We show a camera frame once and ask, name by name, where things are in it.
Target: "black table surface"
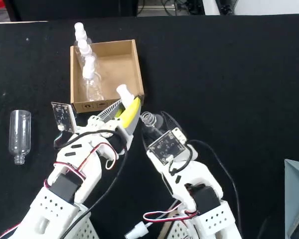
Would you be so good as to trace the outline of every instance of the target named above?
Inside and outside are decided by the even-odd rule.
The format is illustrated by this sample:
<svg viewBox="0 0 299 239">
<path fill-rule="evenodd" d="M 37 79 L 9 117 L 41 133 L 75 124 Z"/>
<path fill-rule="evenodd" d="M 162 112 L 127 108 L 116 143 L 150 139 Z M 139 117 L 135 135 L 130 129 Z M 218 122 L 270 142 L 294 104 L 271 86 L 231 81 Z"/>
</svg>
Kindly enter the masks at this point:
<svg viewBox="0 0 299 239">
<path fill-rule="evenodd" d="M 50 102 L 70 101 L 73 21 L 0 24 L 0 232 L 18 223 L 52 171 L 58 131 Z M 189 138 L 209 143 L 236 181 L 243 233 L 284 237 L 284 159 L 299 160 L 299 15 L 110 18 L 84 21 L 95 42 L 135 39 L 143 110 L 169 112 Z M 24 166 L 8 152 L 9 114 L 32 113 Z M 88 115 L 79 115 L 86 123 Z M 233 188 L 212 155 L 204 162 L 236 212 Z M 107 188 L 103 176 L 86 205 Z M 135 132 L 128 162 L 91 220 L 101 238 L 123 238 L 144 212 L 172 202 Z M 155 238 L 160 225 L 145 238 Z"/>
</svg>

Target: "cardboard box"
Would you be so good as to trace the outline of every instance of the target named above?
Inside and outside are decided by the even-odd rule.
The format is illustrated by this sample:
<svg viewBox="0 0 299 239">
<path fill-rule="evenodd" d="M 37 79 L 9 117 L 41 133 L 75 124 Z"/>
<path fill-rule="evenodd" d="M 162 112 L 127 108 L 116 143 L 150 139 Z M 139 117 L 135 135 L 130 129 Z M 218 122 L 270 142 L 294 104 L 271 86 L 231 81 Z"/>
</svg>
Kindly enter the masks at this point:
<svg viewBox="0 0 299 239">
<path fill-rule="evenodd" d="M 120 98 L 116 87 L 121 84 L 126 84 L 133 95 L 141 96 L 143 102 L 144 89 L 135 40 L 94 43 L 92 50 L 98 56 L 104 100 L 92 102 L 82 100 L 84 93 L 80 92 L 79 87 L 82 70 L 74 47 L 71 46 L 71 104 L 76 112 L 104 110 Z"/>
</svg>

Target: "robotic arm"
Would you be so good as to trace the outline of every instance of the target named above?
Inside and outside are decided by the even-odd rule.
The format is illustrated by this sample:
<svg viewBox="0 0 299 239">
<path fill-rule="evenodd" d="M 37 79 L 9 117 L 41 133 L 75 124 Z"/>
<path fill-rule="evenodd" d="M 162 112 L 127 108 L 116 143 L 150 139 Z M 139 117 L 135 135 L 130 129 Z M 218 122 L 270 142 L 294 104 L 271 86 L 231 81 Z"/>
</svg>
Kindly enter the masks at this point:
<svg viewBox="0 0 299 239">
<path fill-rule="evenodd" d="M 150 223 L 137 224 L 126 238 L 144 236 L 151 223 L 179 221 L 183 231 L 177 231 L 179 228 L 172 225 L 164 238 L 241 239 L 230 207 L 222 200 L 221 186 L 206 165 L 195 161 L 198 157 L 192 146 L 195 140 L 187 140 L 179 124 L 165 112 L 160 115 L 145 112 L 141 119 L 147 156 L 172 197 L 179 201 L 178 206 L 161 213 L 176 211 L 178 217 L 149 219 L 149 215 L 159 212 L 146 213 L 143 219 Z"/>
<path fill-rule="evenodd" d="M 52 103 L 59 129 L 74 134 L 58 146 L 54 170 L 44 181 L 22 222 L 0 239 L 98 239 L 89 221 L 90 209 L 83 203 L 102 176 L 100 157 L 112 169 L 119 155 L 127 154 L 137 125 L 141 100 L 128 92 L 85 127 L 77 126 L 69 105 Z M 95 206 L 110 190 L 93 205 Z"/>
</svg>

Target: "clear plastic bottle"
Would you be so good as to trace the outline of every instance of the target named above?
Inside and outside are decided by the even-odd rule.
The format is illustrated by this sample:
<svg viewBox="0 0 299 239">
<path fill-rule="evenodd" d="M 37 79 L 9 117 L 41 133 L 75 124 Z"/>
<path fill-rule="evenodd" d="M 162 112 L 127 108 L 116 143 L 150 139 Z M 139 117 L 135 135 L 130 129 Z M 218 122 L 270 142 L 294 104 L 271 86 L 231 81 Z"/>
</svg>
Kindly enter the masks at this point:
<svg viewBox="0 0 299 239">
<path fill-rule="evenodd" d="M 87 36 L 86 31 L 84 29 L 83 23 L 77 22 L 74 24 L 74 29 L 75 29 L 75 42 L 74 42 L 74 50 L 77 56 L 80 55 L 79 47 L 78 47 L 78 41 L 79 40 L 86 40 L 86 42 L 91 45 L 92 41 L 91 39 Z"/>
<path fill-rule="evenodd" d="M 9 151 L 15 164 L 24 164 L 31 149 L 31 113 L 16 110 L 10 114 Z"/>
<path fill-rule="evenodd" d="M 101 88 L 101 76 L 95 72 L 95 57 L 85 57 L 85 65 L 82 71 L 81 88 L 85 95 L 86 101 L 101 101 L 104 100 Z"/>
<path fill-rule="evenodd" d="M 96 54 L 92 51 L 91 46 L 86 42 L 86 40 L 79 40 L 78 47 L 80 51 L 80 55 L 78 56 L 78 61 L 81 69 L 83 69 L 85 64 L 85 57 L 93 56 L 96 59 Z"/>
</svg>

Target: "white spray nozzle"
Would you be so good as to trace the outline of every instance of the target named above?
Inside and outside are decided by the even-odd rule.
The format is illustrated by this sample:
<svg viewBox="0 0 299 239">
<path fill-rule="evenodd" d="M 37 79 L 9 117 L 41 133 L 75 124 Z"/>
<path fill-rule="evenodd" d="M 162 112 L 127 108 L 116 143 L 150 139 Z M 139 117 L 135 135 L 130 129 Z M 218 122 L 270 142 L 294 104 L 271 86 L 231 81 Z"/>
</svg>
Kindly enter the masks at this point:
<svg viewBox="0 0 299 239">
<path fill-rule="evenodd" d="M 127 107 L 129 107 L 131 105 L 131 103 L 133 102 L 133 100 L 134 100 L 134 95 L 132 95 L 129 92 L 127 86 L 125 84 L 119 85 L 116 88 L 116 91 L 117 91 L 117 93 L 119 93 L 119 95 L 121 97 L 121 100 L 122 100 L 122 104 L 125 107 L 125 109 Z"/>
<path fill-rule="evenodd" d="M 74 24 L 74 29 L 75 29 L 75 39 L 77 41 L 88 39 L 86 35 L 86 31 L 84 30 L 83 23 L 77 22 L 76 24 Z"/>
<path fill-rule="evenodd" d="M 95 74 L 95 57 L 87 56 L 85 57 L 85 64 L 82 71 L 82 76 L 84 79 L 93 79 Z"/>
<path fill-rule="evenodd" d="M 83 57 L 91 55 L 92 54 L 92 48 L 90 45 L 86 42 L 86 40 L 82 39 L 78 41 L 78 47 L 80 50 L 80 53 Z"/>
</svg>

